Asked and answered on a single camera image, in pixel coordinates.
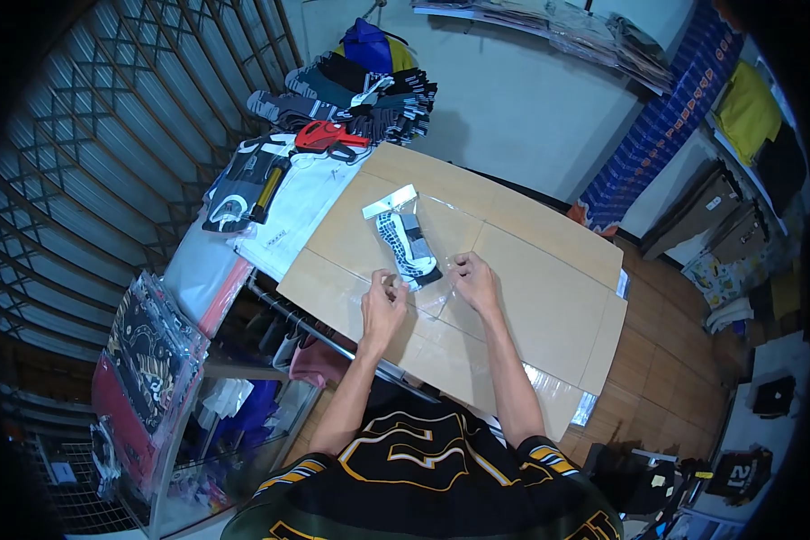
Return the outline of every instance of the stack of socks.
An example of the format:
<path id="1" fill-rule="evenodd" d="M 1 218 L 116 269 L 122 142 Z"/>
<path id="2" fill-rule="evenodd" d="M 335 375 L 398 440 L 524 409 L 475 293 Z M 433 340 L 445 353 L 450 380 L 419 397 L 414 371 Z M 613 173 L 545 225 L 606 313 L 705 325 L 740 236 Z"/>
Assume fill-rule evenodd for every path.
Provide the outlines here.
<path id="1" fill-rule="evenodd" d="M 313 120 L 346 122 L 352 116 L 348 109 L 301 95 L 285 93 L 279 97 L 256 90 L 246 100 L 246 107 L 284 131 L 297 132 Z"/>
<path id="2" fill-rule="evenodd" d="M 363 104 L 351 106 L 357 95 L 385 77 L 392 78 L 392 84 L 379 86 Z M 376 73 L 334 52 L 291 71 L 285 85 L 292 93 L 278 98 L 253 93 L 248 109 L 284 131 L 298 131 L 312 120 L 342 122 L 351 135 L 367 137 L 373 145 L 409 144 L 416 136 L 426 136 L 438 90 L 421 69 Z"/>

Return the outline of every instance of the person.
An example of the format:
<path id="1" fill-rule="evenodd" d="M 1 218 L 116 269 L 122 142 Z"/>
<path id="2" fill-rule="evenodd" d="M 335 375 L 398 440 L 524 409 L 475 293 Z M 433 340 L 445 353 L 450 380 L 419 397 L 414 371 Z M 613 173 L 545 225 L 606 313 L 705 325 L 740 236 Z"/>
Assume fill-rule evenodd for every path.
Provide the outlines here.
<path id="1" fill-rule="evenodd" d="M 453 400 L 432 404 L 401 391 L 386 403 L 369 403 L 384 393 L 380 381 L 373 383 L 376 366 L 408 310 L 408 286 L 385 285 L 389 270 L 376 270 L 362 299 L 356 358 L 309 453 L 263 481 L 222 540 L 623 535 L 602 494 L 546 438 L 537 395 L 498 302 L 496 275 L 473 252 L 457 255 L 455 263 L 448 272 L 454 290 L 486 330 L 506 448 L 486 422 Z"/>

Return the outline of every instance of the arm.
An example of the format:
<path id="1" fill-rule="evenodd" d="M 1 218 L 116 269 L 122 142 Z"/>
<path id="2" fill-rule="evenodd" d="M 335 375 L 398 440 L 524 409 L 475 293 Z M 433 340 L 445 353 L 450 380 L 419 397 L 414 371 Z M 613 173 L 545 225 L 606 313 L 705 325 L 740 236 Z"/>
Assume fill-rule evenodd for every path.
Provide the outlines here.
<path id="1" fill-rule="evenodd" d="M 409 287 L 405 283 L 398 288 L 384 285 L 383 279 L 388 275 L 389 270 L 372 272 L 372 285 L 360 303 L 363 338 L 357 343 L 356 358 L 309 441 L 309 453 L 336 456 L 354 440 L 360 428 L 375 368 L 407 313 L 405 300 Z"/>
<path id="2" fill-rule="evenodd" d="M 447 275 L 456 291 L 483 320 L 498 422 L 504 437 L 513 448 L 529 437 L 545 437 L 537 394 L 525 374 L 498 304 L 495 272 L 473 252 L 456 255 L 455 260 L 457 266 Z"/>

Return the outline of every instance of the metal security gate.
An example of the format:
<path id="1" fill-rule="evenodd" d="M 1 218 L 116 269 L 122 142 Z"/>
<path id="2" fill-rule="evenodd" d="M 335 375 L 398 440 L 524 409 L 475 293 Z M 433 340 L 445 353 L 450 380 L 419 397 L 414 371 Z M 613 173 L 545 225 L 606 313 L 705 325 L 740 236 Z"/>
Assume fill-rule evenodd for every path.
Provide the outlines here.
<path id="1" fill-rule="evenodd" d="M 102 0 L 0 140 L 0 330 L 95 360 L 122 292 L 162 273 L 237 143 L 302 64 L 280 0 Z"/>

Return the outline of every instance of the white wall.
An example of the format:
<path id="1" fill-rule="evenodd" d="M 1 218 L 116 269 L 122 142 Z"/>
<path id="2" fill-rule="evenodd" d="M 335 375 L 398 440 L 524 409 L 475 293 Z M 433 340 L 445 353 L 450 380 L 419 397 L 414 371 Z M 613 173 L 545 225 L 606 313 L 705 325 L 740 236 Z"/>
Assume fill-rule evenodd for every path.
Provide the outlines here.
<path id="1" fill-rule="evenodd" d="M 675 199 L 714 159 L 717 149 L 701 131 L 693 135 L 680 147 L 669 164 L 648 184 L 636 202 L 627 210 L 621 220 L 621 228 L 641 238 L 666 212 Z M 666 251 L 666 254 L 686 265 L 705 248 L 709 231 L 702 232 L 686 242 Z"/>
<path id="2" fill-rule="evenodd" d="M 304 60 L 337 46 L 370 0 L 286 0 Z M 572 2 L 583 5 L 584 0 Z M 693 0 L 595 0 L 677 49 Z M 523 32 L 415 15 L 389 0 L 369 21 L 407 40 L 438 83 L 429 135 L 412 148 L 572 202 L 613 153 L 642 104 L 626 79 Z"/>

